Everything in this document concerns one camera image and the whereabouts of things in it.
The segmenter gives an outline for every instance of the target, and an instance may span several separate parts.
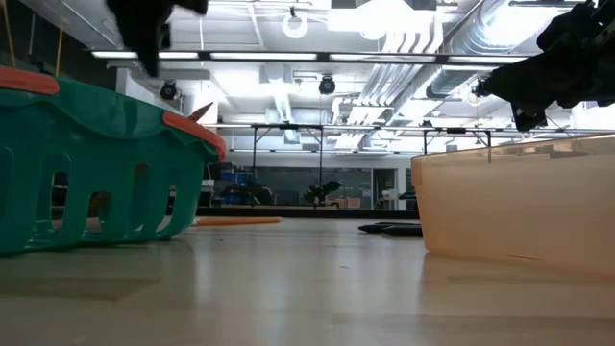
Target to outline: translucent storage bin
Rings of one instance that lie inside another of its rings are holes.
[[[615,276],[615,136],[412,158],[427,248]]]

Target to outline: ceiling duct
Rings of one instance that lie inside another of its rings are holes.
[[[511,7],[509,2],[510,0],[484,0],[451,39],[444,43],[441,52],[470,55],[507,54],[557,14],[556,9]],[[476,74],[477,71],[471,67],[468,70],[449,70],[435,65],[423,66],[396,103],[396,109],[413,118],[422,117],[439,107],[441,102],[417,102],[412,100],[413,98],[443,100]]]
[[[266,119],[269,123],[293,123],[288,86],[292,85],[292,71],[284,63],[272,62],[260,67],[259,78],[261,83],[268,83],[272,87],[276,111],[267,110]],[[284,143],[300,144],[301,134],[294,130],[284,131]]]
[[[332,10],[351,10],[368,3],[378,0],[331,0]],[[436,0],[404,0],[413,10],[429,10],[435,11]]]
[[[435,1],[420,2],[404,1],[401,6],[410,8],[412,18],[406,24],[386,35],[386,42],[382,48],[384,53],[433,53],[442,43],[442,23],[435,13]],[[419,70],[415,65],[389,65],[376,64],[365,88],[357,101],[359,106],[353,107],[346,124],[348,125],[371,125],[381,118],[382,113],[387,111],[384,106],[390,105],[412,77]],[[393,114],[389,112],[384,121],[389,121]],[[359,145],[364,135],[345,135],[337,142],[335,148],[353,148]]]

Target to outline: pipe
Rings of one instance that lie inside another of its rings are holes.
[[[463,17],[461,19],[459,19],[459,21],[457,23],[455,23],[453,28],[451,28],[451,30],[449,30],[446,33],[446,35],[442,39],[442,45],[440,45],[440,48],[438,48],[438,50],[437,50],[438,53],[441,52],[440,49],[442,49],[446,44],[449,43],[451,38],[453,38],[453,36],[457,33],[457,31],[459,31],[461,26],[463,24],[465,24],[465,22],[467,22],[468,19],[470,19],[472,14],[474,14],[474,12],[476,12],[479,9],[479,7],[482,5],[483,2],[484,2],[484,0],[477,1],[477,3],[472,7],[472,9],[470,9],[470,11],[468,11],[465,15],[463,15]]]
[[[534,0],[534,1],[511,1],[508,6],[518,6],[518,7],[552,7],[559,9],[571,9],[578,4],[584,4],[584,1],[546,1],[546,0]]]
[[[6,1],[4,1],[0,3],[0,5],[4,5],[2,7],[2,10],[4,13],[5,26],[7,28],[7,37],[9,39],[9,51],[11,52],[12,68],[17,68],[17,62],[15,61],[15,51],[14,51],[14,47],[12,46],[11,24],[9,22],[9,4]]]
[[[60,77],[60,58],[62,57],[62,39],[64,38],[64,29],[60,24],[60,37],[58,38],[58,53],[56,55],[56,77]]]
[[[394,40],[394,36],[395,36],[395,33],[392,33],[392,32],[389,32],[386,34],[386,41],[384,42],[384,46],[382,47],[383,52],[388,53],[390,51],[391,45]],[[366,103],[365,99],[368,98],[372,94],[374,87],[376,87],[376,83],[381,78],[381,74],[384,71],[384,68],[385,66],[380,63],[376,64],[372,68],[372,73],[369,76],[369,80],[365,84],[363,91],[358,96],[357,100],[360,104],[364,105]]]
[[[394,36],[393,48],[391,49],[392,53],[407,53],[404,51],[404,48],[407,48],[411,44],[406,43],[409,40],[409,35],[406,33],[397,33]],[[377,106],[378,99],[380,94],[382,93],[382,89],[387,87],[387,82],[391,79],[392,76],[395,76],[395,73],[398,72],[397,65],[388,65],[385,67],[384,72],[381,75],[381,79],[376,84],[374,90],[372,90],[371,94],[367,96],[367,104],[370,106]]]
[[[90,27],[93,31],[98,33],[102,38],[104,38],[108,43],[112,44],[115,48],[117,48],[117,44],[110,39],[107,35],[103,34],[98,28],[96,28],[92,23],[90,23],[85,17],[80,15],[77,11],[75,11],[70,5],[66,4],[64,0],[58,0],[61,4],[63,4],[69,11],[75,14],[79,19],[81,19],[88,27]]]
[[[30,44],[28,45],[28,57],[32,57],[35,51],[35,29],[37,28],[37,15],[32,13],[32,21],[30,23]]]
[[[416,52],[417,47],[420,47],[420,43],[424,41],[424,39],[422,39],[424,36],[425,35],[420,35],[419,33],[406,33],[406,42],[402,46],[401,51],[406,52],[406,53]],[[394,73],[393,80],[391,81],[389,86],[386,88],[386,90],[382,93],[382,95],[380,95],[379,97],[378,103],[380,105],[385,105],[386,99],[388,99],[390,95],[395,92],[395,90],[399,89],[400,87],[403,87],[402,82],[404,81],[405,76],[407,75],[407,72],[410,68],[411,66],[406,65],[406,64],[397,66],[397,70]]]
[[[199,39],[201,40],[201,50],[205,50],[205,39],[203,38],[203,17],[199,18]]]
[[[436,49],[436,45],[439,46],[441,41],[439,38],[442,35],[442,26],[439,22],[434,21],[427,28],[425,33],[419,36],[419,40],[416,45],[413,47],[413,53],[423,53],[423,52],[432,52]],[[412,78],[419,71],[420,66],[417,65],[404,65],[402,67],[402,73],[400,74],[400,81],[394,85],[390,91],[384,95],[384,104],[390,105],[394,99],[396,99],[399,94],[404,90],[405,87],[410,83]]]
[[[260,34],[260,28],[258,27],[257,15],[254,12],[254,3],[249,3],[247,5],[248,12],[250,13],[250,19],[252,20],[252,25],[254,26],[254,32],[257,34],[258,45],[260,46],[260,50],[265,50],[265,42],[262,39],[262,35]]]
[[[542,13],[519,12],[508,6],[510,0],[483,0],[471,10],[464,22],[455,28],[454,34],[447,34],[445,43],[440,47],[444,54],[505,54],[535,34],[544,23],[556,15],[556,10]],[[513,14],[526,14],[527,20],[515,31],[505,32],[503,28]],[[443,70],[440,67],[424,66],[408,86],[404,97],[396,103],[402,109],[417,92],[425,93],[419,97],[445,99],[459,86],[476,75],[476,71]]]

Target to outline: laundry basket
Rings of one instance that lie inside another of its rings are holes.
[[[190,226],[204,165],[224,141],[136,99],[77,82],[0,67],[0,254],[82,242],[169,239]],[[52,223],[54,176],[67,174],[61,226]],[[169,223],[160,228],[169,189]],[[101,229],[86,229],[93,194],[105,191]]]

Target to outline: fluorescent light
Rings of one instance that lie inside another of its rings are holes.
[[[315,61],[316,53],[224,52],[211,53],[213,60],[229,61]]]
[[[99,59],[136,59],[135,52],[126,51],[93,51],[92,55]],[[197,52],[159,52],[161,59],[199,59]]]
[[[218,129],[249,129],[252,127],[250,124],[202,124],[205,127],[212,127]]]
[[[444,65],[442,66],[442,69],[447,70],[447,71],[493,71],[494,68],[497,68],[498,66],[495,65],[471,65],[471,66],[464,66],[464,65]]]
[[[99,59],[136,59],[136,53],[124,51],[94,51],[92,55]]]
[[[327,15],[329,31],[377,37],[388,32],[417,33],[431,23],[434,12],[415,11],[404,0],[372,0],[354,9],[330,9]]]
[[[485,64],[509,64],[520,62],[528,57],[515,57],[515,56],[467,56],[467,57],[449,57],[447,63],[485,63]]]
[[[158,56],[161,59],[199,59],[197,52],[160,52]]]
[[[434,56],[418,54],[331,54],[334,62],[433,63]]]
[[[325,125],[325,130],[375,130],[376,126]]]

